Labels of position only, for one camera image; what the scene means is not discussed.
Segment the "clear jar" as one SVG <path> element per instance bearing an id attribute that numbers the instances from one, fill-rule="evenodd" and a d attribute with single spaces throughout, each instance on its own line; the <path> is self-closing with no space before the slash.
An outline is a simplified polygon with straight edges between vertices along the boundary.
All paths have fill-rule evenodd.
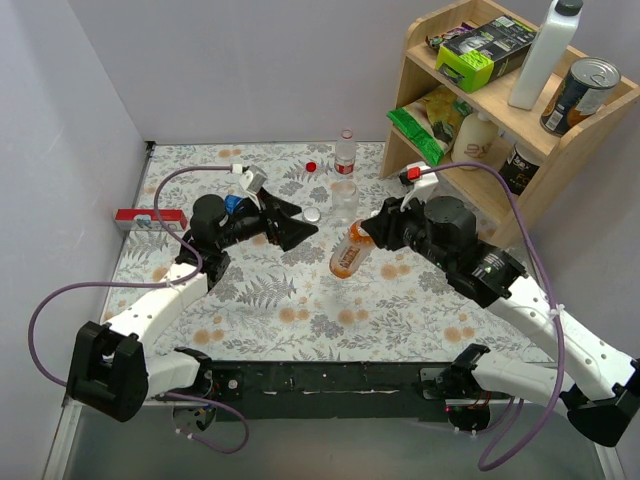
<path id="1" fill-rule="evenodd" d="M 350 180 L 337 182 L 332 187 L 332 213 L 334 218 L 343 223 L 352 223 L 359 206 L 359 190 Z"/>

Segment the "orange juice bottle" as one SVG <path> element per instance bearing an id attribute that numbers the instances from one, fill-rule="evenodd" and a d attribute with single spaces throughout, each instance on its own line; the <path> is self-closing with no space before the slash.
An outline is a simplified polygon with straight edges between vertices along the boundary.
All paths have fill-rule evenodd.
<path id="1" fill-rule="evenodd" d="M 329 261 L 330 271 L 340 279 L 351 277 L 375 248 L 361 223 L 357 220 L 348 228 Z"/>

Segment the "red label water bottle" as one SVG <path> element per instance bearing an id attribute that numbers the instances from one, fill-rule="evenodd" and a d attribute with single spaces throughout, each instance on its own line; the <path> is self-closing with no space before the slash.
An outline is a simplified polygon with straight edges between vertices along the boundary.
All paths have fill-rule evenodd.
<path id="1" fill-rule="evenodd" d="M 351 129 L 343 129 L 334 150 L 334 170 L 340 175 L 350 175 L 354 171 L 357 143 Z"/>

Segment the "silver jar lid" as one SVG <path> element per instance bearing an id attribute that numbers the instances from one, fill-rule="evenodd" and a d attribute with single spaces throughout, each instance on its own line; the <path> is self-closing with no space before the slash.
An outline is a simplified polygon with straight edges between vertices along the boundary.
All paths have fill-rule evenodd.
<path id="1" fill-rule="evenodd" d="M 316 207 L 307 207 L 302 212 L 302 218 L 306 222 L 317 224 L 321 220 L 321 212 Z"/>

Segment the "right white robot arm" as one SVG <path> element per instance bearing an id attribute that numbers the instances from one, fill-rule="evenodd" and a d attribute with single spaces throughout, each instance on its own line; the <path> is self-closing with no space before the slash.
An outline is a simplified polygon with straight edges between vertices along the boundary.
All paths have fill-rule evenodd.
<path id="1" fill-rule="evenodd" d="M 639 411 L 638 360 L 552 307 L 521 263 L 479 239 L 476 217 L 462 201 L 442 196 L 402 203 L 388 198 L 377 215 L 363 221 L 375 245 L 421 255 L 458 294 L 511 324 L 564 368 L 558 376 L 472 344 L 427 381 L 428 394 L 471 398 L 499 392 L 545 405 L 558 389 L 556 412 L 589 440 L 616 446 Z"/>

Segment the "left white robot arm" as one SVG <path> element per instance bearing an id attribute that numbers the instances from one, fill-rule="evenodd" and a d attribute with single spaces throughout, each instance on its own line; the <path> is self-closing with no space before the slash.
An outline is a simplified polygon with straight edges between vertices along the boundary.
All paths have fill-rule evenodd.
<path id="1" fill-rule="evenodd" d="M 146 400 L 168 392 L 193 400 L 207 397 L 215 380 L 212 362 L 204 353 L 179 347 L 154 357 L 150 348 L 185 309 L 222 279 L 230 264 L 227 248 L 265 235 L 271 244 L 289 251 L 316 234 L 316 225 L 298 219 L 301 211 L 265 189 L 241 199 L 233 209 L 218 195 L 198 198 L 167 283 L 109 322 L 88 322 L 79 330 L 67 394 L 120 422 L 130 420 Z"/>

